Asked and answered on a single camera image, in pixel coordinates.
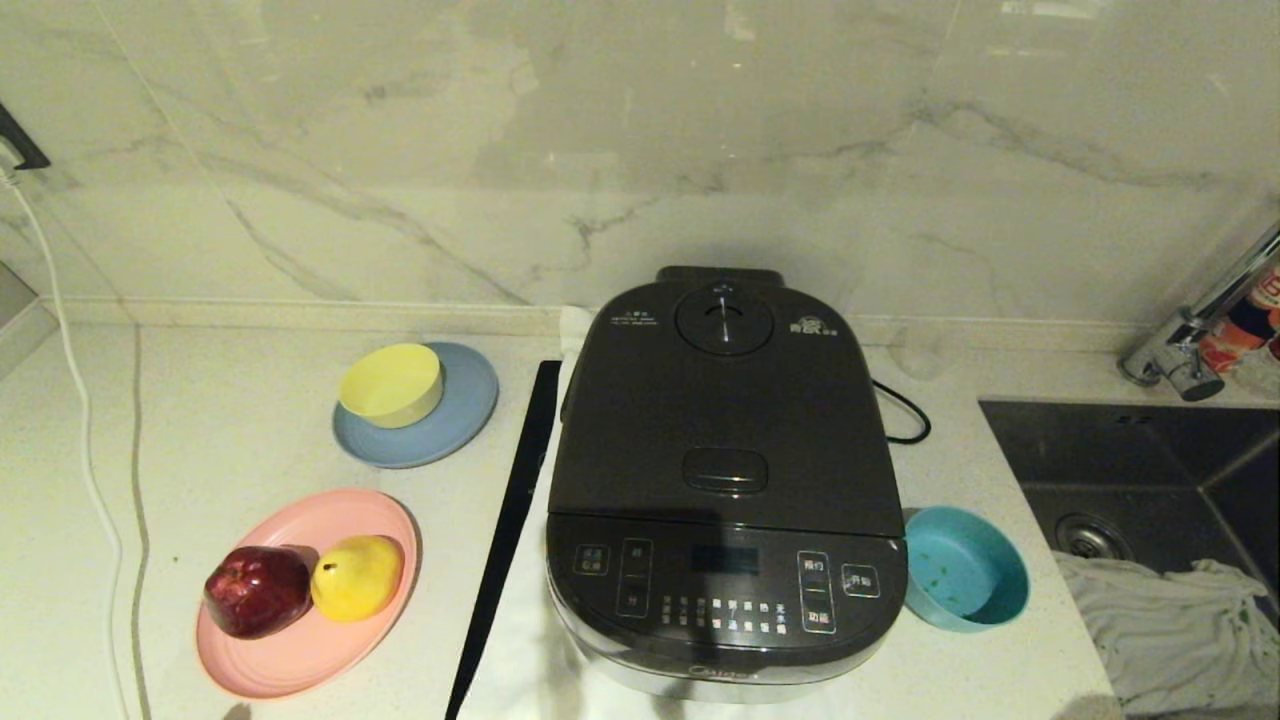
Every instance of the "teal bowl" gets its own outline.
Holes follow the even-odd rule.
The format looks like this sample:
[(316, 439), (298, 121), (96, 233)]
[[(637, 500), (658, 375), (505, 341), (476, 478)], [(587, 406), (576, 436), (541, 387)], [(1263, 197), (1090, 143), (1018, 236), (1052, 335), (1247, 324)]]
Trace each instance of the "teal bowl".
[(1030, 579), (1009, 538), (959, 507), (925, 507), (906, 523), (906, 606), (925, 623), (977, 633), (1027, 607)]

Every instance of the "yellow bowl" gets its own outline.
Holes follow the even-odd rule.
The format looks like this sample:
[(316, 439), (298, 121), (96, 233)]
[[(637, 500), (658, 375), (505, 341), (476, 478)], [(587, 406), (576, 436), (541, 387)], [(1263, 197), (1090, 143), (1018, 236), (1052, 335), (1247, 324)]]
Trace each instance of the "yellow bowl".
[(426, 418), (444, 395), (440, 359), (425, 345), (389, 345), (347, 370), (338, 402), (379, 428), (412, 425)]

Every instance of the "sink drain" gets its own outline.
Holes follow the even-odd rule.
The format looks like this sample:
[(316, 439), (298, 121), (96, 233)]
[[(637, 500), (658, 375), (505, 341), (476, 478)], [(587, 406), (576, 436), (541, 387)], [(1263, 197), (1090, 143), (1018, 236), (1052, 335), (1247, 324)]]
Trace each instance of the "sink drain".
[(1057, 521), (1057, 547), (1076, 557), (1133, 560), (1120, 530), (1102, 518), (1076, 512)]

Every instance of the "rice cooker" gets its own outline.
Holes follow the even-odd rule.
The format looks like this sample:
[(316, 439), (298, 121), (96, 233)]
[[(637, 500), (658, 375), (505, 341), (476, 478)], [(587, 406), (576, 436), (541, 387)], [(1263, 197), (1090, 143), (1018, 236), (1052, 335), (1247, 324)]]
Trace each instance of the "rice cooker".
[(666, 268), (596, 315), (547, 518), (559, 618), (648, 693), (777, 702), (865, 661), (902, 607), (902, 509), (840, 314), (778, 273)]

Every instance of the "stainless steel sink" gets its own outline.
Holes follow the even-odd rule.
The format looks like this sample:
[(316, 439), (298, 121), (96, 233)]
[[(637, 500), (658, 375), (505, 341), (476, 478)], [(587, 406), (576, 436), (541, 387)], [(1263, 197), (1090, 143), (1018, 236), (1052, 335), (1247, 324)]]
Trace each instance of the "stainless steel sink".
[(1050, 546), (1185, 571), (1240, 568), (1276, 621), (1280, 413), (980, 401)]

